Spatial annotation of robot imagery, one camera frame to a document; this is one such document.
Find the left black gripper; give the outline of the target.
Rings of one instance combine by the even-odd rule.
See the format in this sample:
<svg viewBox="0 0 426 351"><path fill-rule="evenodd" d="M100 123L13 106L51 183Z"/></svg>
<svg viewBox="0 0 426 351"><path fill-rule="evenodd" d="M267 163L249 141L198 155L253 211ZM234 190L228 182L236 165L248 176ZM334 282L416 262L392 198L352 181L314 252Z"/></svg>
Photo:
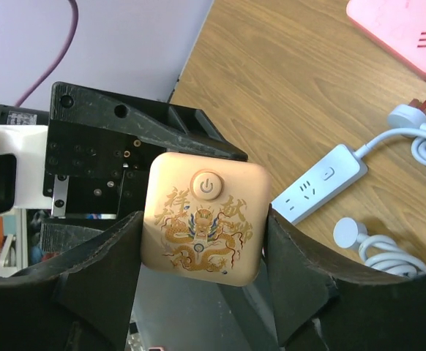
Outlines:
<svg viewBox="0 0 426 351"><path fill-rule="evenodd" d="M43 193L52 214L44 252L62 253L104 230L91 214L117 219L145 206L149 169L166 151L246 161L205 112L57 82L51 89Z"/></svg>

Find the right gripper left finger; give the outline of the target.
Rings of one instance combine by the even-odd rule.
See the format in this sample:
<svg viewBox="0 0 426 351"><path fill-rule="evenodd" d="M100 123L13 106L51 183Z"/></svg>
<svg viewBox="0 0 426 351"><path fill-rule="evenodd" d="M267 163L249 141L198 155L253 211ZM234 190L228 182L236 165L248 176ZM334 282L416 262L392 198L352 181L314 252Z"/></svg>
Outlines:
<svg viewBox="0 0 426 351"><path fill-rule="evenodd" d="M141 267L142 212L8 278L0 350L123 350Z"/></svg>

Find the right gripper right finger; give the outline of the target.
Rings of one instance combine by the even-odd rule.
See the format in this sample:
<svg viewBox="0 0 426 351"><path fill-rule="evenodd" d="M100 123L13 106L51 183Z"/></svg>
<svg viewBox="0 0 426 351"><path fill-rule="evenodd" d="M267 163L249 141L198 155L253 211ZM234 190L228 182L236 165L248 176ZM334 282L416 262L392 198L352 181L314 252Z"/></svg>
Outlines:
<svg viewBox="0 0 426 351"><path fill-rule="evenodd" d="M426 275L368 268L270 209L266 268L286 350L426 350Z"/></svg>

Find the beige cube socket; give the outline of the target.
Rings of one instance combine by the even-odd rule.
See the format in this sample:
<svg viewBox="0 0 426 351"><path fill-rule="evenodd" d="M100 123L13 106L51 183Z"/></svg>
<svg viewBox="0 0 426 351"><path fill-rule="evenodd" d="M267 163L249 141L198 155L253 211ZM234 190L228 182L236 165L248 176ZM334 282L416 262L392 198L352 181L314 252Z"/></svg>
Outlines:
<svg viewBox="0 0 426 351"><path fill-rule="evenodd" d="M141 261L236 287L258 275L272 179L262 166L166 152L149 171Z"/></svg>

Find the pink triangular socket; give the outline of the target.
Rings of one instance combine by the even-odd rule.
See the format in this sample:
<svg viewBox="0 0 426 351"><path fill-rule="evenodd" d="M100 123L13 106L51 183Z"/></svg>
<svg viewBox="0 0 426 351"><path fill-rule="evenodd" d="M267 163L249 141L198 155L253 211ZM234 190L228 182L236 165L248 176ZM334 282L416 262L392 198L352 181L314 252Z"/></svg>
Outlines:
<svg viewBox="0 0 426 351"><path fill-rule="evenodd" d="M426 81L426 1L349 1L346 15L374 43Z"/></svg>

